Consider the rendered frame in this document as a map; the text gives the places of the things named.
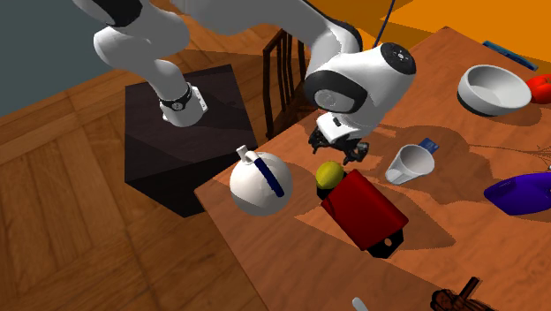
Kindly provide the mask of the yellow green ball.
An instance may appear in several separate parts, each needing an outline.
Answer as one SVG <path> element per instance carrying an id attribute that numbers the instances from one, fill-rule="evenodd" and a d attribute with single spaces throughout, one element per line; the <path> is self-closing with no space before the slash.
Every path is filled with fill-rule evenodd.
<path id="1" fill-rule="evenodd" d="M 327 161 L 315 173 L 316 185 L 319 189 L 332 189 L 344 177 L 344 170 L 340 163 Z"/>

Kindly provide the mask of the red round object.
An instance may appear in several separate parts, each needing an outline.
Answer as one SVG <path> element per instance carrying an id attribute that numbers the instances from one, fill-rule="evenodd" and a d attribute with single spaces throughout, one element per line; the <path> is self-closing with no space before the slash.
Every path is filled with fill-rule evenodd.
<path id="1" fill-rule="evenodd" d="M 551 74 L 533 77 L 526 81 L 526 85 L 530 88 L 532 94 L 531 103 L 551 103 Z"/>

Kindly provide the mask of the purple blue dish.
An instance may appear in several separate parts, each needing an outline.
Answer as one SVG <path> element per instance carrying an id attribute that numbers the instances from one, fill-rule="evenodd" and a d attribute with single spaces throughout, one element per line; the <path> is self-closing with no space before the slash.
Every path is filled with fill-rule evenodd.
<path id="1" fill-rule="evenodd" d="M 504 179 L 484 191 L 484 196 L 510 216 L 551 209 L 551 172 L 524 174 Z"/>

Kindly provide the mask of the dark wooden chair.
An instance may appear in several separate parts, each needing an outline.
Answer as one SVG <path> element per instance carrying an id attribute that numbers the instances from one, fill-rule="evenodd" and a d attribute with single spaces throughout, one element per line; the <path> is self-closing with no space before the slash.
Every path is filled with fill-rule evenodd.
<path id="1" fill-rule="evenodd" d="M 266 120 L 266 137 L 273 139 L 277 134 L 285 131 L 301 119 L 315 111 L 314 106 L 307 101 L 304 92 L 306 79 L 305 44 L 297 42 L 298 53 L 298 83 L 294 83 L 292 70 L 293 37 L 280 29 L 262 51 L 262 96 Z M 275 51 L 276 77 L 280 97 L 281 112 L 274 117 L 271 105 L 271 59 Z"/>

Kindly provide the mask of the white bowl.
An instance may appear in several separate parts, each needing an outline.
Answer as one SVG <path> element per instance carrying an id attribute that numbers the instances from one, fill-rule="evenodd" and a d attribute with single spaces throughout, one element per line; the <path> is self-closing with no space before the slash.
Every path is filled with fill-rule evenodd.
<path id="1" fill-rule="evenodd" d="M 497 117 L 525 107 L 532 93 L 515 73 L 495 65 L 478 64 L 461 77 L 457 99 L 475 114 Z"/>

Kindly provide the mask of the brown wooden figure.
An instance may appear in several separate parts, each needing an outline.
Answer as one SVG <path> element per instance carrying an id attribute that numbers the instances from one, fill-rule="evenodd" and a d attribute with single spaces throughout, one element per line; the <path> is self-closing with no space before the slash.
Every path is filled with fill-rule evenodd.
<path id="1" fill-rule="evenodd" d="M 430 308 L 433 311 L 495 311 L 489 305 L 470 298 L 479 282 L 477 277 L 472 277 L 459 294 L 449 289 L 435 291 Z"/>

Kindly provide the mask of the flat blue bar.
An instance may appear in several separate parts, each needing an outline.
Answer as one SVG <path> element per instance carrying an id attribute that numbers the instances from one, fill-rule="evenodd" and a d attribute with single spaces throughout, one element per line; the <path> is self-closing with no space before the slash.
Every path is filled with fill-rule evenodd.
<path id="1" fill-rule="evenodd" d="M 515 61 L 516 63 L 518 63 L 518 64 L 520 64 L 520 65 L 522 65 L 522 66 L 524 66 L 524 67 L 526 67 L 526 68 L 528 68 L 528 69 L 530 69 L 534 72 L 536 72 L 539 69 L 539 67 L 536 64 L 534 64 L 533 62 L 531 62 L 531 61 L 527 60 L 526 58 L 521 57 L 517 53 L 512 52 L 508 49 L 505 49 L 504 47 L 502 47 L 498 44 L 495 44 L 491 41 L 484 41 L 484 42 L 482 42 L 482 45 L 489 48 L 489 49 L 491 49 L 491 50 L 493 50 L 493 51 L 495 51 L 495 52 L 497 52 L 497 53 L 499 53 L 499 54 L 501 54 L 501 55 L 503 55 L 503 56 L 505 56 L 505 57 L 507 57 L 507 58 L 509 58 L 509 59 L 511 59 L 511 60 L 513 60 L 513 61 Z"/>

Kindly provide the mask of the white round teapot blue stripe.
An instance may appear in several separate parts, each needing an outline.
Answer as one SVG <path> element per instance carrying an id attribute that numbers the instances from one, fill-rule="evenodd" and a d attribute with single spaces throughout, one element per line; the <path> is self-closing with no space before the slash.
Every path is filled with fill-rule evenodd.
<path id="1" fill-rule="evenodd" d="M 234 202 L 252 216 L 269 216 L 289 202 L 293 182 L 287 164 L 276 155 L 236 149 L 240 160 L 230 175 L 230 191 Z"/>

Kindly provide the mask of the brown wooden table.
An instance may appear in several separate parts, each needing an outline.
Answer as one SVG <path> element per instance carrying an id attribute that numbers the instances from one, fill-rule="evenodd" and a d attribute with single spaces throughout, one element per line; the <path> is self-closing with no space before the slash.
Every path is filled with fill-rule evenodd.
<path id="1" fill-rule="evenodd" d="M 230 197 L 228 172 L 197 194 L 268 311 L 430 311 L 432 293 L 459 291 L 478 277 L 475 298 L 498 311 L 551 311 L 551 211 L 516 217 L 484 197 L 486 187 L 551 162 L 551 109 L 534 105 L 483 118 L 457 101 L 461 76 L 492 64 L 529 79 L 520 64 L 445 27 L 411 49 L 418 74 L 403 100 L 369 135 L 358 170 L 409 222 L 387 260 L 360 251 L 320 205 L 314 174 L 339 153 L 307 143 L 308 117 L 265 144 L 291 168 L 288 205 L 250 216 Z M 402 185 L 385 172 L 399 149 L 429 138 L 440 147 L 434 170 Z"/>

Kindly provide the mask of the thin dark blue rod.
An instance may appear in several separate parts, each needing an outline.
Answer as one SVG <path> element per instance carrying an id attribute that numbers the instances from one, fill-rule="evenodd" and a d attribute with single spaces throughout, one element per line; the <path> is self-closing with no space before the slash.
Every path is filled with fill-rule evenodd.
<path id="1" fill-rule="evenodd" d="M 396 2 L 396 0 L 391 0 L 391 3 L 390 3 L 390 5 L 389 5 L 388 12 L 387 12 L 387 14 L 386 14 L 386 16 L 385 16 L 385 19 L 383 20 L 383 22 L 382 22 L 382 24 L 381 24 L 380 31 L 379 31 L 379 33 L 377 34 L 377 36 L 376 36 L 376 38 L 375 38 L 375 40 L 374 40 L 374 44 L 373 44 L 373 46 L 372 46 L 372 49 L 376 48 L 376 47 L 379 45 L 379 43 L 380 43 L 380 40 L 381 40 L 381 37 L 382 37 L 383 32 L 384 32 L 384 30 L 385 30 L 385 27 L 386 27 L 386 25 L 388 24 L 389 17 L 390 17 L 390 15 L 391 15 L 391 13 L 392 13 L 392 11 L 393 11 L 393 9 L 394 9 L 395 2 Z"/>

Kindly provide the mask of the dark robot stand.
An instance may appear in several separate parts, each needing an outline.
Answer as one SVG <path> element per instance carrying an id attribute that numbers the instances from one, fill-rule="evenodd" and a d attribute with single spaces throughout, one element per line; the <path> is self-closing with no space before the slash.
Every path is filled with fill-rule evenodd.
<path id="1" fill-rule="evenodd" d="M 258 147 L 229 64 L 189 72 L 208 111 L 193 126 L 162 120 L 146 82 L 125 89 L 125 183 L 182 217 L 203 211 L 194 189 L 224 171 L 242 145 Z"/>

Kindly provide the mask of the red box black base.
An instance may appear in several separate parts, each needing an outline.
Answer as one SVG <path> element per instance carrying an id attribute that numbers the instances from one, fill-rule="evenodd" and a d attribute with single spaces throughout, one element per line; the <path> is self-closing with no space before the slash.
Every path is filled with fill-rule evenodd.
<path id="1" fill-rule="evenodd" d="M 387 259 L 404 242 L 409 219 L 364 175 L 353 170 L 328 189 L 317 189 L 321 206 L 362 251 Z"/>

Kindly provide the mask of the white cup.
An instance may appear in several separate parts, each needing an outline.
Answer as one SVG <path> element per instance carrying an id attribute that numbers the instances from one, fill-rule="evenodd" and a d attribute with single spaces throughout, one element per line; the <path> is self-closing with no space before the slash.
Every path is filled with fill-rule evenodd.
<path id="1" fill-rule="evenodd" d="M 430 174 L 434 166 L 434 158 L 428 150 L 419 145 L 409 144 L 399 149 L 385 172 L 385 178 L 393 185 L 402 185 Z"/>

